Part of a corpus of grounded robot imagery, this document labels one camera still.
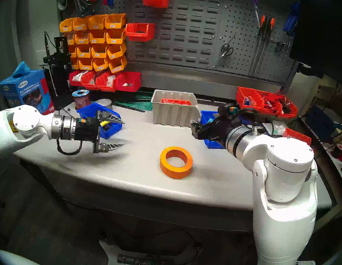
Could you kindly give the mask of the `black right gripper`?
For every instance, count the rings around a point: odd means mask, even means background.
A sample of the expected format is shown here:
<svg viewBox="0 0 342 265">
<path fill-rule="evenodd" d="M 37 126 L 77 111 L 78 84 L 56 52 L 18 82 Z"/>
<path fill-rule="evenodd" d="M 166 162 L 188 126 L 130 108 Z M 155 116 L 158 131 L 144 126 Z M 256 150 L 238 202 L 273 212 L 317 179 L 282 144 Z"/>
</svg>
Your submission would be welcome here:
<svg viewBox="0 0 342 265">
<path fill-rule="evenodd" d="M 210 140 L 221 144 L 221 146 L 228 149 L 226 146 L 227 139 L 231 141 L 230 149 L 236 150 L 238 146 L 237 139 L 240 134 L 232 133 L 234 129 L 241 127 L 241 120 L 239 118 L 239 104 L 225 103 L 218 107 L 219 116 L 216 117 L 210 124 L 201 124 L 197 121 L 191 121 L 192 136 L 197 140 Z"/>
</svg>

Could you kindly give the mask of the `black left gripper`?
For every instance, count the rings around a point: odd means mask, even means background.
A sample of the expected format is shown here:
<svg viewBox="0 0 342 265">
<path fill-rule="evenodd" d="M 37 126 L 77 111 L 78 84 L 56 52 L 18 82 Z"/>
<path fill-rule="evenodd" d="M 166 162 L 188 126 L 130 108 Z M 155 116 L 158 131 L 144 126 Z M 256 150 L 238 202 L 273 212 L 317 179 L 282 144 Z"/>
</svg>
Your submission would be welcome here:
<svg viewBox="0 0 342 265">
<path fill-rule="evenodd" d="M 125 124 L 121 118 L 112 113 L 103 112 L 102 122 Z M 125 144 L 111 144 L 100 143 L 100 120 L 99 110 L 96 111 L 95 117 L 87 117 L 85 119 L 78 118 L 76 120 L 75 127 L 75 140 L 77 141 L 89 141 L 93 143 L 93 153 L 108 153 L 115 151 L 125 146 Z"/>
</svg>

